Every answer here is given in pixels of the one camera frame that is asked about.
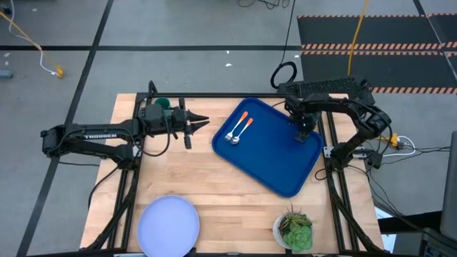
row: fork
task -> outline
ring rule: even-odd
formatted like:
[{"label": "fork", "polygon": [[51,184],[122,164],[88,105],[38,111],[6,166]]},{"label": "fork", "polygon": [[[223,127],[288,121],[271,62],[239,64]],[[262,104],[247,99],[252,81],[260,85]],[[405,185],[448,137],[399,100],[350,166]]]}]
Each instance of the fork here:
[{"label": "fork", "polygon": [[243,130],[240,132],[240,134],[238,134],[238,136],[234,136],[234,137],[231,139],[231,141],[230,141],[231,144],[237,144],[237,143],[240,142],[240,136],[241,136],[241,134],[249,127],[249,125],[251,125],[252,121],[254,121],[254,119],[253,119],[253,118],[249,118],[248,123],[246,123],[246,125],[244,126],[244,128],[243,128]]},{"label": "fork", "polygon": [[243,112],[243,115],[241,116],[241,118],[239,119],[238,123],[235,125],[235,127],[226,134],[225,136],[225,140],[226,141],[230,141],[230,139],[233,137],[233,132],[235,131],[236,127],[248,116],[248,112],[247,111],[244,111]]}]

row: white cable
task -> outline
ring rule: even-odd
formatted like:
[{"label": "white cable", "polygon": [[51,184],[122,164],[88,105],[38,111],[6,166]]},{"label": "white cable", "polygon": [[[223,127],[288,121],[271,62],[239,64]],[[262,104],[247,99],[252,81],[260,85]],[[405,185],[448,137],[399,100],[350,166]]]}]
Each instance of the white cable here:
[{"label": "white cable", "polygon": [[[13,31],[11,31],[11,26],[13,26],[13,21],[14,21],[14,14],[16,12],[14,11],[14,2],[13,2],[13,0],[11,0],[10,2],[11,2],[11,22],[9,23],[9,27],[8,27],[9,33],[11,33],[11,35],[13,35],[15,37],[18,37],[20,39],[26,40],[26,41],[30,42],[31,44],[33,44],[27,38],[25,38],[25,37],[23,37],[21,35],[15,34]],[[55,71],[48,70],[43,66],[43,51],[40,51],[40,54],[41,54],[41,56],[40,56],[40,66],[43,68],[43,70],[48,71],[51,75],[55,75],[56,76],[57,73]]]},{"label": "white cable", "polygon": [[407,136],[398,136],[398,138],[404,138],[408,140],[411,145],[413,146],[413,151],[410,153],[392,153],[392,154],[384,154],[383,157],[389,157],[389,156],[410,156],[416,153],[416,146],[414,146],[414,143],[412,140],[410,140]]}]

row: light blue plate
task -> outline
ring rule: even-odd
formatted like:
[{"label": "light blue plate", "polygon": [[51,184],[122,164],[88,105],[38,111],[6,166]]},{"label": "light blue plate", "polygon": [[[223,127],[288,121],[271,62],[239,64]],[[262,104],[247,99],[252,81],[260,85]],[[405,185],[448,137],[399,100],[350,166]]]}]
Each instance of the light blue plate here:
[{"label": "light blue plate", "polygon": [[162,196],[141,214],[138,244],[148,257],[183,257],[195,246],[199,231],[192,203],[180,196]]}]

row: orange handle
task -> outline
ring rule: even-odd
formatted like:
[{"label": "orange handle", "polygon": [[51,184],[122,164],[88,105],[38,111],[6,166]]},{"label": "orange handle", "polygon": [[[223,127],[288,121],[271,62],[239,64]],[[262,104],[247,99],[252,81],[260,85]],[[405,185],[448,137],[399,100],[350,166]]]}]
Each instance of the orange handle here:
[{"label": "orange handle", "polygon": [[254,121],[254,119],[253,118],[249,118],[248,123],[246,124],[246,126],[251,125],[252,121]]},{"label": "orange handle", "polygon": [[240,121],[243,121],[247,116],[248,116],[248,112],[247,112],[247,111],[244,111],[244,112],[243,112],[243,115],[241,116],[241,118],[240,118],[240,120],[239,120],[239,122],[240,122]]}]

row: potted plant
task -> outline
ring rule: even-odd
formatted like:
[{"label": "potted plant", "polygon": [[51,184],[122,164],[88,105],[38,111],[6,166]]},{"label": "potted plant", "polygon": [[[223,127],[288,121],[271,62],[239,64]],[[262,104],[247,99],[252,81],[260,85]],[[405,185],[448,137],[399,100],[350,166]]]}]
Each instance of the potted plant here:
[{"label": "potted plant", "polygon": [[313,245],[313,223],[301,211],[291,210],[279,216],[273,225],[276,242],[294,252],[308,250]]}]

